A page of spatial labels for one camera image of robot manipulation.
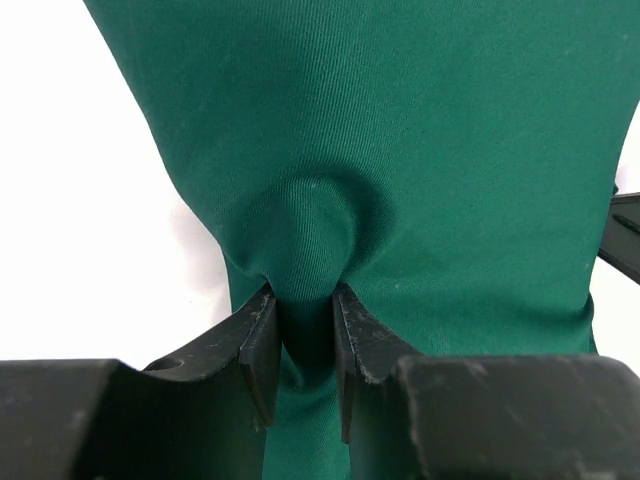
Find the green surgical drape cloth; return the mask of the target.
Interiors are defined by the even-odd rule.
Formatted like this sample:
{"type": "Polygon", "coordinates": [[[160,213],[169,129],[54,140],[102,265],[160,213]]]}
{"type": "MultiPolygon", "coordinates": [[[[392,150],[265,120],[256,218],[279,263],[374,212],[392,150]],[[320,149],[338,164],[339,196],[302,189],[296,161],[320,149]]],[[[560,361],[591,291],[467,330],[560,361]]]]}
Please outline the green surgical drape cloth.
{"type": "Polygon", "coordinates": [[[592,354],[635,1],[90,1],[231,301],[285,355],[267,479],[346,479],[330,297],[430,355],[592,354]]]}

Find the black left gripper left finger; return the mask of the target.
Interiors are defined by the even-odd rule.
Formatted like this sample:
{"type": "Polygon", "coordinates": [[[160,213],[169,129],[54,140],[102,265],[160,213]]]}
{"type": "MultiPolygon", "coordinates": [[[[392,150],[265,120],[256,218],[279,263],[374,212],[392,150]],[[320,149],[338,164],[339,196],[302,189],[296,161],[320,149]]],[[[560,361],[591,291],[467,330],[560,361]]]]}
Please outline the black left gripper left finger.
{"type": "Polygon", "coordinates": [[[142,370],[115,359],[1,365],[5,479],[258,479],[275,417],[276,299],[142,370]]]}

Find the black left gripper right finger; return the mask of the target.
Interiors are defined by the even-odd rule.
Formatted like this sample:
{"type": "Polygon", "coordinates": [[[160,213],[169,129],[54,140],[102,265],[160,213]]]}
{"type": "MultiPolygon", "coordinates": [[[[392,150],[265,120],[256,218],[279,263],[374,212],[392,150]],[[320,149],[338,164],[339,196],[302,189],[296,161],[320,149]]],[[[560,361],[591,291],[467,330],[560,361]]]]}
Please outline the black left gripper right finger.
{"type": "Polygon", "coordinates": [[[639,379],[595,355],[425,355],[332,296],[355,479],[635,479],[639,379]]]}

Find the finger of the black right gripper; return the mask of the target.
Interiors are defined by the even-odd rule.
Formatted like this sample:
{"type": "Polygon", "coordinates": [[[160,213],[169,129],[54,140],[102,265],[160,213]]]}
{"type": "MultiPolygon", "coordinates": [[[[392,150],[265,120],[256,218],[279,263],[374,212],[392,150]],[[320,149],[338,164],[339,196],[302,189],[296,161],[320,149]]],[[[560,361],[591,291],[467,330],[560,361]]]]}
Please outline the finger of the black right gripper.
{"type": "Polygon", "coordinates": [[[639,194],[611,199],[598,256],[638,284],[640,282],[639,194]]]}

